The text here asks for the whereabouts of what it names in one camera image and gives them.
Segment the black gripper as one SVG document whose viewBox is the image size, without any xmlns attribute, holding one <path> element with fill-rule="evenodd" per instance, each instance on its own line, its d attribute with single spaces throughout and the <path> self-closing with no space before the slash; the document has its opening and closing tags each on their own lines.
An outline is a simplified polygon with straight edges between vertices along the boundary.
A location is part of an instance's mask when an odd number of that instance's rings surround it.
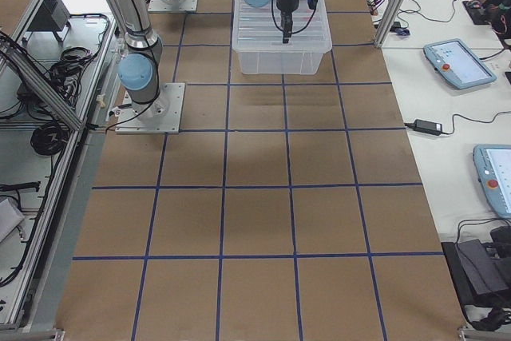
<svg viewBox="0 0 511 341">
<path fill-rule="evenodd" d="M 281 15 L 281 28 L 283 31 L 282 43 L 288 44 L 288 33 L 292 32 L 293 27 L 293 19 L 292 14 L 298 9 L 300 0 L 278 0 L 278 9 Z M 298 30 L 298 32 L 303 32 L 311 23 L 313 17 L 315 16 L 315 12 L 317 9 L 317 4 L 319 0 L 307 0 L 307 5 L 310 10 L 312 10 L 312 14 L 309 17 L 307 23 L 304 27 Z"/>
</svg>

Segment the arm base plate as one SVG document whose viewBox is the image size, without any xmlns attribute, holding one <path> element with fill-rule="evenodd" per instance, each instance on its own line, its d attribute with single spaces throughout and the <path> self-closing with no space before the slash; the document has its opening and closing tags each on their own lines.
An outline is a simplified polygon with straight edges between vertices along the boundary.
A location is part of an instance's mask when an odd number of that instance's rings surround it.
<svg viewBox="0 0 511 341">
<path fill-rule="evenodd" d="M 180 131 L 180 119 L 185 93 L 184 83 L 164 83 L 160 96 L 150 107 L 133 104 L 125 91 L 123 102 L 129 107 L 114 115 L 118 118 L 114 126 L 119 134 L 176 134 Z"/>
<path fill-rule="evenodd" d="M 149 13 L 152 14 L 178 14 L 194 13 L 198 0 L 149 0 Z"/>
</svg>

